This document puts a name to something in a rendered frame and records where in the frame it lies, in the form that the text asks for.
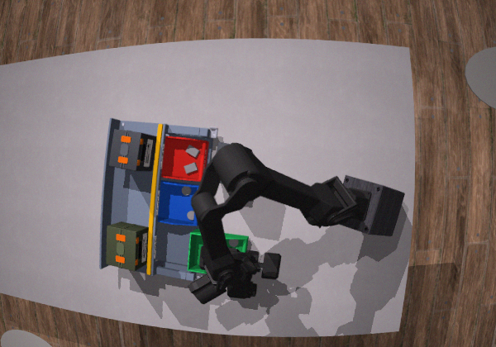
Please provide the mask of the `yellow flat bar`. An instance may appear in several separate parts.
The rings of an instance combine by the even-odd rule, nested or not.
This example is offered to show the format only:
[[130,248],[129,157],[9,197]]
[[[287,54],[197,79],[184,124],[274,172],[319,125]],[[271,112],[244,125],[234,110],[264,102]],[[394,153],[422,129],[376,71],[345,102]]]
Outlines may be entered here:
[[161,144],[162,130],[163,130],[163,124],[159,124],[156,147],[155,147],[155,161],[153,168],[153,178],[152,178],[151,197],[150,197],[150,219],[149,219],[147,272],[146,272],[146,274],[149,275],[151,275],[152,241],[153,241],[153,226],[154,226],[154,214],[155,214],[155,193],[156,193],[157,174],[158,174],[158,166],[159,166],[159,158],[160,158],[160,144]]

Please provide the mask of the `green bin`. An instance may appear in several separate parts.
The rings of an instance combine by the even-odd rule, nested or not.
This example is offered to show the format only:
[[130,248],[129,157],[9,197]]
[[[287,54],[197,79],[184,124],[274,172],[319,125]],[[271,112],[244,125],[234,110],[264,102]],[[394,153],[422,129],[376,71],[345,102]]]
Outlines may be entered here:
[[[227,247],[236,248],[240,252],[247,251],[248,239],[249,237],[246,235],[234,235],[225,233]],[[239,240],[239,243],[236,247],[232,247],[229,245],[229,240]],[[199,229],[196,229],[190,232],[189,239],[189,249],[188,249],[188,271],[196,272],[196,273],[207,273],[205,270],[201,270],[199,267],[200,260],[200,250],[203,246],[203,239],[201,236],[201,232]]]

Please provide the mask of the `red open bin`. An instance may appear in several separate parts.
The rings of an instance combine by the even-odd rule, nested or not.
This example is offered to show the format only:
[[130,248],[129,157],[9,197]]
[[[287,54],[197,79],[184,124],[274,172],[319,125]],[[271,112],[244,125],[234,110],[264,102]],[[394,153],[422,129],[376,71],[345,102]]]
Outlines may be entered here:
[[[173,138],[183,140],[172,140]],[[188,145],[200,150],[197,158],[185,152]],[[208,145],[209,143],[206,140],[166,136],[162,174],[173,177],[161,177],[201,182],[203,170],[207,166]],[[191,163],[196,163],[198,170],[186,174],[184,166]]]

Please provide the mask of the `grey metal bin shelf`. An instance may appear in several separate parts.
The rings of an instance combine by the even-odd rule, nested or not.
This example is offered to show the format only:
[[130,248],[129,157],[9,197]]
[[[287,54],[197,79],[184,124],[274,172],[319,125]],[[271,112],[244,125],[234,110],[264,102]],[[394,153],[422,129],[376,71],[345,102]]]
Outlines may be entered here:
[[[108,266],[106,264],[107,226],[122,221],[125,223],[136,224],[138,226],[149,227],[150,219],[150,197],[153,169],[152,171],[133,171],[109,166],[114,129],[135,131],[147,135],[157,136],[158,126],[159,123],[120,121],[114,118],[110,118],[109,120],[103,170],[99,252],[100,269]],[[203,276],[203,273],[187,271],[190,232],[195,229],[199,229],[199,227],[170,225],[167,223],[158,222],[160,181],[164,180],[194,185],[200,184],[200,182],[161,177],[166,136],[208,141],[208,164],[212,158],[213,138],[217,138],[217,132],[218,129],[216,127],[210,127],[210,129],[208,129],[201,127],[163,124],[155,193],[151,276],[159,274],[188,281],[194,281]],[[155,262],[156,259],[157,261]]]

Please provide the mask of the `blue open bin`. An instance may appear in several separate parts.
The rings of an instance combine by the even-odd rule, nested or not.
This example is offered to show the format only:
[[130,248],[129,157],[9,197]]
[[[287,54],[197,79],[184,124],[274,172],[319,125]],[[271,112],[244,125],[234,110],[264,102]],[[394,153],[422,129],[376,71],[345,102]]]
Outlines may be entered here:
[[[193,211],[191,197],[198,190],[199,185],[178,185],[174,182],[162,181],[164,180],[161,180],[160,183],[158,222],[172,225],[197,226],[198,222],[195,213],[193,220],[189,220],[187,214]],[[182,188],[184,186],[191,188],[191,193],[187,196],[182,194]]]

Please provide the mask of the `olive green case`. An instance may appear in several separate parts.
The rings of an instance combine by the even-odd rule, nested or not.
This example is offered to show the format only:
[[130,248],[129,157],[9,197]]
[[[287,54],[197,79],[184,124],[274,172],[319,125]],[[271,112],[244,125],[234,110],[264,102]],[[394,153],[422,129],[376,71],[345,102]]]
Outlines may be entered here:
[[118,222],[107,226],[106,264],[136,271],[147,264],[149,227]]

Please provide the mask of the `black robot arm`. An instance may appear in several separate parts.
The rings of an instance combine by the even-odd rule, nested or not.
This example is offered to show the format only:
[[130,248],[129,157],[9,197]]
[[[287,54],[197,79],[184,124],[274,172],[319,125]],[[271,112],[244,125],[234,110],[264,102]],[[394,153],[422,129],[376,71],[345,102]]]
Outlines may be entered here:
[[[204,169],[198,190],[191,198],[203,238],[201,256],[207,273],[188,288],[202,304],[226,291],[228,297],[235,298],[256,295],[257,284],[251,282],[256,267],[248,256],[232,257],[227,248],[221,221],[226,214],[239,211],[248,201],[261,196],[303,209],[301,213],[308,224],[321,228],[346,223],[351,218],[364,221],[372,194],[346,188],[337,176],[309,186],[267,168],[242,144],[225,146]],[[230,197],[217,205],[214,196],[220,181]]]

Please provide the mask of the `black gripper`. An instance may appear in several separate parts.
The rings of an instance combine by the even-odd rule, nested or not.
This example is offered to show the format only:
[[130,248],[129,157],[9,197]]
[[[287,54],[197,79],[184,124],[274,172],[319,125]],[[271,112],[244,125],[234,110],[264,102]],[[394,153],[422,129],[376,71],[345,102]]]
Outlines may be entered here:
[[[234,249],[234,248],[228,248],[228,249],[230,250],[231,254],[233,254],[232,255],[233,257],[244,258],[248,256],[250,261],[252,261],[254,266],[256,266],[256,270],[253,272],[253,274],[256,274],[256,272],[260,272],[260,268],[262,268],[261,278],[276,279],[279,277],[279,267],[281,262],[280,254],[265,253],[264,264],[263,264],[263,263],[258,263],[259,262],[258,251],[247,250],[245,253],[245,252],[240,252],[238,249]],[[203,267],[203,258],[201,256],[201,250],[200,250],[199,267],[200,269],[205,270],[205,268]]]

